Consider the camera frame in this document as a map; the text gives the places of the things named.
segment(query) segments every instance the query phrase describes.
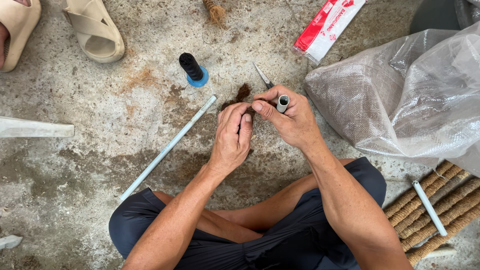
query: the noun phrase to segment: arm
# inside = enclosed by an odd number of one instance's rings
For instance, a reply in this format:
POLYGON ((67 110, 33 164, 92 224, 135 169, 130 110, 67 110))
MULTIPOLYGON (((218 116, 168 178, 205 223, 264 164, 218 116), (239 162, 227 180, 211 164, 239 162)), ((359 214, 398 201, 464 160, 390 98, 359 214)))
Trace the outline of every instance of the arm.
POLYGON ((254 99, 253 109, 275 126, 285 142, 305 155, 322 194, 328 223, 360 267, 412 269, 382 209, 326 146, 307 98, 277 85, 254 99), (290 97, 285 114, 271 105, 281 95, 290 97))
POLYGON ((237 103, 218 115, 210 160, 147 228, 128 255, 123 270, 168 270, 177 265, 213 191, 247 157, 252 117, 244 113, 249 106, 237 103))

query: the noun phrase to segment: hand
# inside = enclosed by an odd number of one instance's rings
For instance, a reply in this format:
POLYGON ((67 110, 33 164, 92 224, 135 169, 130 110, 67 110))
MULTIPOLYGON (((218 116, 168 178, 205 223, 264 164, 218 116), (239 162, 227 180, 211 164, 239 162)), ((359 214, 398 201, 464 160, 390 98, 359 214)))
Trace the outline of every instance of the hand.
POLYGON ((250 106, 236 103, 218 114, 215 143, 207 163, 211 171, 225 177, 247 158, 253 127, 252 116, 245 112, 250 106))
POLYGON ((289 145, 298 147, 304 152, 309 146, 322 139, 305 96, 282 85, 276 85, 262 94, 255 95, 253 99, 255 101, 252 103, 252 108, 264 120, 270 121, 289 145), (283 114, 276 110, 276 103, 281 95, 287 95, 290 98, 287 110, 283 114))

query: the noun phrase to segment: crossed legs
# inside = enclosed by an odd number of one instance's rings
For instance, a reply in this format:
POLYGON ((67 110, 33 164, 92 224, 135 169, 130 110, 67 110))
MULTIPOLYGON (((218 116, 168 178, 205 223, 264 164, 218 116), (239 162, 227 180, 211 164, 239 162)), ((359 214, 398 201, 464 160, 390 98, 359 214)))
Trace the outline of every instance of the crossed legs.
MULTIPOLYGON (((341 159, 346 165, 355 159, 341 159)), ((203 210, 197 229, 228 239, 244 243, 262 237, 256 231, 267 230, 291 213, 301 196, 317 188, 312 174, 291 183, 267 200, 251 207, 238 210, 203 210)), ((161 191, 154 191, 163 203, 168 204, 173 197, 161 191)))

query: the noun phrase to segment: fingernail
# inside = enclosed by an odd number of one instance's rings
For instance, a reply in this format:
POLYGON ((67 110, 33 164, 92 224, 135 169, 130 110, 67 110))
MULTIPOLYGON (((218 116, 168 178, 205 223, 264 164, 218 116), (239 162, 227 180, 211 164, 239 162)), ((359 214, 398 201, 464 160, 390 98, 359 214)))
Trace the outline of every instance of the fingernail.
POLYGON ((256 111, 261 111, 262 110, 262 104, 260 102, 257 102, 257 104, 255 104, 253 106, 253 109, 256 110, 256 111))

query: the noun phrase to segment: scissors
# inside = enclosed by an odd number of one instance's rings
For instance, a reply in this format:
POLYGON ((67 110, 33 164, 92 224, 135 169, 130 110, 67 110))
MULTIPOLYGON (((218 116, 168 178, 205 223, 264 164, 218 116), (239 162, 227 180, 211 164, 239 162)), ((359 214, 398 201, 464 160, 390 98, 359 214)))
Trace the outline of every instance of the scissors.
POLYGON ((253 64, 255 65, 255 67, 257 68, 258 70, 258 73, 260 74, 260 76, 262 77, 262 79, 265 81, 265 84, 267 85, 267 89, 270 89, 274 86, 274 84, 267 78, 267 76, 265 76, 265 74, 262 72, 262 70, 257 66, 257 64, 255 64, 255 62, 253 62, 253 64))

